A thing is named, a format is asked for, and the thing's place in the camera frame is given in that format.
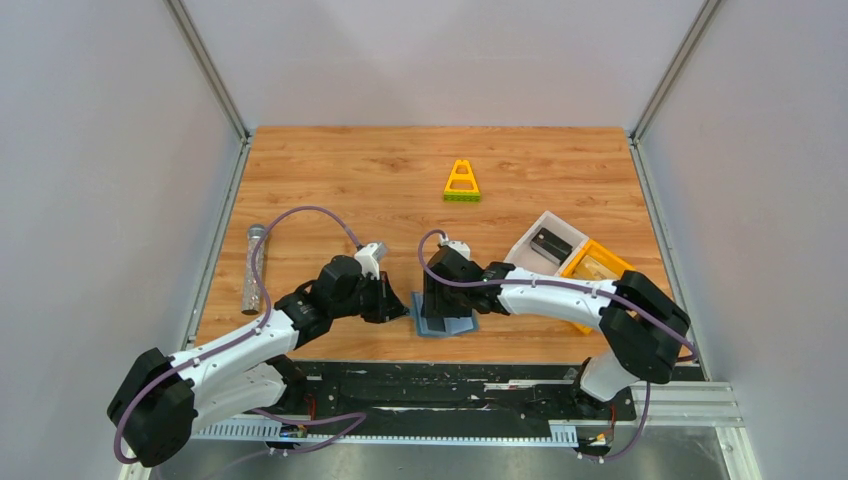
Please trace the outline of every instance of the gray base plate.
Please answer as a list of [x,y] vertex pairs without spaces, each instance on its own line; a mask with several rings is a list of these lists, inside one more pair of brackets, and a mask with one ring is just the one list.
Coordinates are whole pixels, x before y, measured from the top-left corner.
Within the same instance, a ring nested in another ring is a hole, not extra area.
[[426,318],[421,316],[421,306],[424,297],[418,292],[412,292],[412,308],[410,315],[415,320],[415,331],[421,337],[445,338],[463,333],[476,332],[480,329],[477,315],[470,317]]

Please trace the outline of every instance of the block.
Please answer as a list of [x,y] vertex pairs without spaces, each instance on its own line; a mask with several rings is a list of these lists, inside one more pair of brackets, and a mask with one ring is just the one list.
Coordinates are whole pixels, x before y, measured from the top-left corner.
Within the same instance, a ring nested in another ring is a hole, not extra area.
[[446,202],[479,202],[482,199],[471,162],[465,159],[454,162],[442,199]]

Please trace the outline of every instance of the gray wall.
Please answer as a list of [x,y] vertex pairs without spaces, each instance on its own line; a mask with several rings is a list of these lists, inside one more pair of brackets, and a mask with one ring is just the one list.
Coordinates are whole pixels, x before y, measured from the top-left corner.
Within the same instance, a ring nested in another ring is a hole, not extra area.
[[702,0],[186,0],[258,125],[634,126]]
[[0,6],[0,465],[109,479],[106,406],[174,350],[237,155],[161,1]]
[[647,163],[765,478],[844,478],[848,3],[726,2]]

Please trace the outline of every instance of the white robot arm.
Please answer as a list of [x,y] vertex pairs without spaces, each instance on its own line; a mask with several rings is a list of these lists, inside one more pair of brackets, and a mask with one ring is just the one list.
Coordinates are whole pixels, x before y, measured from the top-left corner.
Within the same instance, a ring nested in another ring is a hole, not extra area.
[[[671,380],[689,317],[641,273],[627,271],[619,280],[584,281],[541,275],[502,262],[483,269],[470,260],[470,251],[462,242],[446,238],[440,242],[424,272],[422,316],[467,316],[472,309],[536,314],[602,332],[611,350],[587,359],[572,389],[575,401],[590,408],[593,403],[610,401],[637,380],[659,384]],[[634,308],[662,327],[646,321]]]
[[[277,301],[264,324],[251,321],[169,357],[155,348],[140,355],[109,404],[107,414],[116,426],[155,378],[177,365],[190,365],[153,388],[129,414],[123,438],[142,465],[164,462],[208,425],[278,403],[287,388],[283,371],[291,364],[285,354],[327,333],[335,319],[359,315],[369,323],[385,323],[406,316],[409,310],[380,271],[386,252],[382,243],[371,243],[353,257],[334,257],[316,280]],[[245,334],[250,334],[246,340],[200,360],[205,352]]]

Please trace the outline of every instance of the metal frame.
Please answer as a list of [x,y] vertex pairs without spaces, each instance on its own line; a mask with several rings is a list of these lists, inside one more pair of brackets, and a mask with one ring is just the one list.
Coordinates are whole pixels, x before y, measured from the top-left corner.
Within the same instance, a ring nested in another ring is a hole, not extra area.
[[192,22],[191,16],[189,15],[185,4],[182,0],[163,1],[168,7],[168,10],[171,12],[171,16],[174,18],[174,22],[176,22],[177,27],[179,27],[180,33],[182,33],[183,39],[186,42],[186,46],[189,50],[191,50],[192,55],[194,55],[194,59],[197,60],[197,64],[200,66],[200,70],[206,77],[206,81],[209,82],[209,87],[212,89],[212,93],[215,94],[215,98],[218,99],[218,103],[221,105],[221,110],[224,111],[224,114],[227,116],[227,120],[230,122],[230,125],[233,127],[233,130],[236,132],[236,135],[238,135],[241,142],[246,142],[247,139],[250,138],[250,131],[245,126],[244,120],[242,120],[241,115],[236,108],[235,102],[229,92],[227,92],[227,88],[224,86],[224,81],[221,79],[221,75],[215,68],[215,64],[212,62],[212,58],[209,56],[206,46],[203,45],[203,40],[201,40],[200,34],[197,32],[197,28],[194,26],[194,22]]
[[686,32],[686,36],[683,37],[683,43],[680,44],[677,53],[674,54],[671,64],[666,69],[662,80],[660,80],[659,85],[657,85],[657,88],[651,95],[651,99],[648,100],[648,105],[645,106],[645,110],[636,122],[630,138],[641,140],[645,137],[645,132],[647,132],[648,127],[650,127],[651,122],[654,120],[660,105],[662,105],[666,95],[677,80],[677,76],[686,65],[686,61],[689,60],[689,56],[698,45],[698,41],[703,36],[704,31],[706,31],[716,11],[718,11],[718,7],[723,2],[724,0],[705,0],[701,5],[701,10],[698,11],[695,21],[692,22],[692,26]]
[[[200,279],[197,295],[194,302],[194,308],[186,332],[184,344],[193,346],[195,334],[200,323],[200,318],[203,313],[206,298],[209,293],[214,269],[217,264],[217,258],[221,250],[224,234],[229,224],[230,215],[235,203],[236,194],[238,192],[241,178],[244,173],[245,164],[248,153],[251,147],[251,132],[245,126],[238,110],[227,92],[223,81],[220,78],[215,66],[206,50],[200,35],[198,34],[191,17],[186,10],[182,0],[163,0],[171,11],[175,22],[179,26],[188,48],[192,51],[195,59],[198,62],[201,70],[209,82],[210,88],[213,90],[218,99],[221,108],[231,123],[234,131],[242,141],[242,149],[239,158],[234,165],[233,174],[228,187],[227,196],[225,197],[221,208],[221,216],[215,231],[212,246],[205,270]],[[709,26],[710,21],[714,18],[718,7],[723,4],[722,0],[705,0],[701,6],[698,15],[689,28],[683,42],[672,59],[668,69],[666,70],[662,80],[654,90],[650,100],[648,101],[642,115],[640,116],[636,126],[630,132],[630,147],[633,156],[634,165],[637,171],[642,192],[645,198],[645,204],[651,218],[651,223],[654,232],[657,236],[657,241],[662,255],[663,263],[668,274],[669,282],[676,300],[685,307],[687,290],[682,283],[680,276],[677,273],[676,265],[679,264],[676,258],[676,252],[668,239],[668,231],[664,223],[664,214],[661,206],[656,201],[654,196],[654,181],[650,171],[645,166],[644,154],[641,149],[641,140],[645,137],[648,128],[656,116],[660,106],[665,100],[668,92],[674,85],[683,67],[686,65],[692,51],[697,46],[699,40],[703,36],[704,31]],[[698,325],[693,324],[692,330],[694,335],[698,335]],[[707,362],[702,362],[705,375],[709,378],[709,370]],[[644,408],[644,393],[645,388],[641,385],[634,385],[632,388],[633,398],[637,412]],[[709,426],[715,427],[716,435],[722,446],[725,465],[732,480],[741,479],[759,479],[760,473],[753,456],[750,440],[748,439],[747,431],[744,427],[742,416],[739,412],[736,399],[729,384],[722,382],[672,382],[668,385],[657,385],[653,387],[653,398],[651,408],[648,412],[647,424],[656,427],[666,428],[685,428],[692,426]],[[233,423],[233,425],[222,425],[218,428],[215,426],[209,427],[207,430],[200,432],[197,438],[216,438],[222,440],[242,439],[242,440],[267,440],[266,430],[256,428],[256,422],[270,422],[256,416],[240,416],[227,420],[224,423]],[[378,436],[355,436],[352,435],[346,440],[348,443],[415,443],[415,444],[480,444],[480,445],[532,445],[537,446],[561,446],[559,440],[565,437],[557,437],[560,430],[570,431],[570,429],[579,426],[589,426],[603,424],[602,421],[561,421],[554,422],[552,425],[552,436],[549,439],[445,439],[445,438],[400,438],[400,437],[378,437]],[[635,425],[635,422],[622,422],[622,424],[630,423]],[[324,440],[323,436],[314,436],[308,441]],[[121,471],[121,480],[146,480],[149,477],[150,470],[142,468],[139,465],[124,466]]]
[[197,329],[200,328],[200,318],[203,316],[203,309],[206,307],[209,287],[212,285],[215,266],[218,264],[218,256],[221,254],[221,247],[224,244],[224,235],[226,235],[227,226],[230,224],[230,217],[232,216],[238,189],[241,185],[241,177],[244,175],[244,167],[247,164],[247,156],[250,153],[250,147],[252,145],[253,137],[248,138],[247,141],[242,143],[238,159],[236,159],[233,165],[233,173],[230,176],[227,195],[224,197],[224,203],[220,209],[218,225],[215,228],[215,236],[212,239],[212,245],[209,247],[209,255],[206,258],[206,266],[203,269],[200,282],[197,286],[197,293],[194,297],[194,306],[191,309],[188,328],[182,339],[181,345],[185,349],[193,348],[194,341],[197,338]]

